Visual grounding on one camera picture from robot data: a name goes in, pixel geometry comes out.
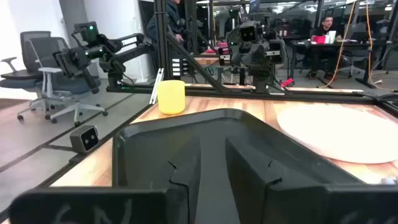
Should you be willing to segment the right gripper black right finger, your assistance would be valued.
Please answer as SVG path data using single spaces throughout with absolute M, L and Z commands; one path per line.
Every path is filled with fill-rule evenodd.
M 225 146 L 241 224 L 325 224 L 320 157 L 298 146 L 257 149 L 231 138 Z

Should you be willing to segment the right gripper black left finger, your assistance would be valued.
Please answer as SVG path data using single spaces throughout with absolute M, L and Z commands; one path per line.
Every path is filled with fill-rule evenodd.
M 145 192 L 131 200 L 129 224 L 195 224 L 201 177 L 198 138 L 160 152 L 138 149 L 127 159 L 127 187 Z

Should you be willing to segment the black plastic serving tray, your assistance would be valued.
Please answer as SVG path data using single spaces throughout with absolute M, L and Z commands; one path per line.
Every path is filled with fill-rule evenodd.
M 198 138 L 201 146 L 201 177 L 195 219 L 197 224 L 241 224 L 228 178 L 226 139 L 246 142 L 257 149 L 268 147 L 288 150 L 295 146 L 307 149 L 241 110 L 212 110 L 136 123 L 124 128 L 114 138 L 113 185 L 122 187 L 120 183 L 115 183 L 116 171 L 121 170 L 122 165 L 127 167 L 127 156 L 136 150 L 160 152 L 162 148 L 174 149 L 191 138 Z M 325 183 L 322 184 L 325 190 L 325 224 L 363 222 L 366 213 L 361 182 L 326 159 L 320 159 L 315 168 L 325 178 Z

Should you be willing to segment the yellow plastic cup with handle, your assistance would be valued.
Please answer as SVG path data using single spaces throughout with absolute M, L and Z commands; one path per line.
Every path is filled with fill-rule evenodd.
M 158 106 L 163 114 L 179 114 L 185 109 L 185 83 L 167 80 L 159 83 Z

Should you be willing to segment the white round plate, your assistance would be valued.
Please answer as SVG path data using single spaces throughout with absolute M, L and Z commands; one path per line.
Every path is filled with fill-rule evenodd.
M 398 124 L 370 112 L 336 105 L 282 110 L 277 122 L 292 139 L 339 161 L 381 164 L 398 160 Z

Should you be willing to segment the black office desk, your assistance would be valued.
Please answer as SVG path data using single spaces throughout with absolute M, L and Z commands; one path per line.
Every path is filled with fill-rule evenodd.
M 306 49 L 318 49 L 318 48 L 334 48 L 334 49 L 339 49 L 341 47 L 340 43 L 336 44 L 312 44 L 308 41 L 292 41 L 289 43 L 289 45 L 292 47 L 292 55 L 289 59 L 289 69 L 288 69 L 288 75 L 287 78 L 293 78 L 294 77 L 294 71 L 296 67 L 296 61 L 297 61 L 297 50 L 300 47 L 305 47 Z M 352 48 L 365 48 L 369 47 L 370 43 L 358 43 L 358 42 L 343 42 L 343 47 L 352 47 Z M 362 83 L 363 85 L 370 87 L 370 88 L 376 88 L 375 85 L 370 84 L 370 79 L 369 79 L 369 72 L 366 70 L 364 73 L 364 76 L 362 78 L 356 78 L 356 81 Z

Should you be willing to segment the seated person at desk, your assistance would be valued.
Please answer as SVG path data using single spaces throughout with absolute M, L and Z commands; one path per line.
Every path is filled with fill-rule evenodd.
M 318 28 L 315 29 L 315 31 L 310 35 L 310 39 L 314 41 L 314 38 L 317 36 L 324 36 L 329 33 L 329 31 L 335 31 L 335 39 L 336 40 L 342 40 L 343 33 L 340 30 L 340 28 L 336 25 L 333 24 L 333 17 L 325 17 L 322 20 L 322 23 Z

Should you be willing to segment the black box with white labels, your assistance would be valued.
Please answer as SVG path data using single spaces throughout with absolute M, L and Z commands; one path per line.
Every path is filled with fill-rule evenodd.
M 182 60 L 180 58 L 173 58 L 172 59 L 172 75 L 174 79 L 180 79 L 182 74 Z

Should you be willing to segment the standing person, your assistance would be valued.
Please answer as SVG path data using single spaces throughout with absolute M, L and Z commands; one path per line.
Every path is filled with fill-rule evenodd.
M 182 44 L 184 39 L 182 37 L 182 18 L 179 15 L 178 5 L 181 0 L 164 0 L 167 13 L 167 32 L 173 35 L 174 39 Z M 147 24 L 148 36 L 157 42 L 157 23 L 156 15 L 154 14 Z

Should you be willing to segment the white plastic strip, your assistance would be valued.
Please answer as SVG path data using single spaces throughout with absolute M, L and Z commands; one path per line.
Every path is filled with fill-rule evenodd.
M 164 69 L 160 68 L 160 69 L 158 69 L 155 83 L 154 83 L 152 93 L 150 96 L 150 101 L 149 101 L 150 105 L 154 105 L 157 103 L 159 83 L 163 80 L 163 78 L 164 78 Z

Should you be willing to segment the white-framed mesh office chair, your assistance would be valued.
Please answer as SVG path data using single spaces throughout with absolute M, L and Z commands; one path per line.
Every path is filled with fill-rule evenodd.
M 105 108 L 99 104 L 90 105 L 81 102 L 83 97 L 97 94 L 101 82 L 99 78 L 91 77 L 92 86 L 87 84 L 86 77 L 90 75 L 87 69 L 73 69 L 71 73 L 67 73 L 67 61 L 62 57 L 70 48 L 63 38 L 36 37 L 30 39 L 27 46 L 32 50 L 35 63 L 39 66 L 37 71 L 43 75 L 42 98 L 33 103 L 31 109 L 42 106 L 47 110 L 63 105 L 64 109 L 56 113 L 46 113 L 45 119 L 56 123 L 59 116 L 73 112 L 76 127 L 81 124 L 78 117 L 84 110 L 97 111 L 103 116 L 108 115 Z

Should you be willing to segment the dark grey office chair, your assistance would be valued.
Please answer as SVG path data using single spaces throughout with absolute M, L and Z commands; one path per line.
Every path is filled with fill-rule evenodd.
M 12 72 L 0 74 L 2 78 L 2 80 L 0 80 L 0 87 L 33 91 L 34 88 L 39 87 L 39 84 L 42 84 L 43 73 L 39 71 L 40 65 L 36 62 L 37 56 L 30 42 L 34 38 L 41 37 L 51 37 L 51 32 L 37 30 L 20 33 L 22 61 L 25 69 L 17 70 L 13 66 L 12 61 L 17 59 L 17 57 L 9 57 L 0 60 L 0 63 L 8 64 L 12 70 Z

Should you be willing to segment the black aluminium rig frame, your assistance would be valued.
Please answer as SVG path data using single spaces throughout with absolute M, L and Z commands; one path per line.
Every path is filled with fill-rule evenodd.
M 397 94 L 373 97 L 358 92 L 342 94 L 291 90 L 283 90 L 281 93 L 256 93 L 255 88 L 253 90 L 227 88 L 214 80 L 166 31 L 164 0 L 155 0 L 155 15 L 157 53 L 160 65 L 165 69 L 164 81 L 178 80 L 172 75 L 172 59 L 182 60 L 182 74 L 179 80 L 185 83 L 185 109 L 179 114 L 163 114 L 157 102 L 156 105 L 146 107 L 139 113 L 140 120 L 137 123 L 212 110 L 233 109 L 245 111 L 284 134 L 277 122 L 277 115 L 282 110 L 303 105 L 336 105 L 370 112 L 398 124 L 398 108 L 392 105 L 393 101 L 398 100 Z M 109 87 L 109 91 L 122 93 L 150 93 L 152 89 L 153 85 L 125 85 L 121 89 Z M 120 131 L 114 135 L 110 145 L 103 145 L 101 148 L 95 146 L 84 160 L 53 186 L 36 187 L 17 196 L 8 210 L 10 223 L 82 224 L 76 219 L 77 215 L 92 217 L 93 207 L 86 205 L 86 202 L 90 200 L 88 191 L 121 188 L 115 187 L 112 183 L 113 141 Z M 398 224 L 398 184 L 380 184 L 379 182 L 372 184 L 342 167 L 342 161 L 319 156 L 361 182 L 364 196 L 363 207 L 366 214 L 363 222 L 355 224 Z

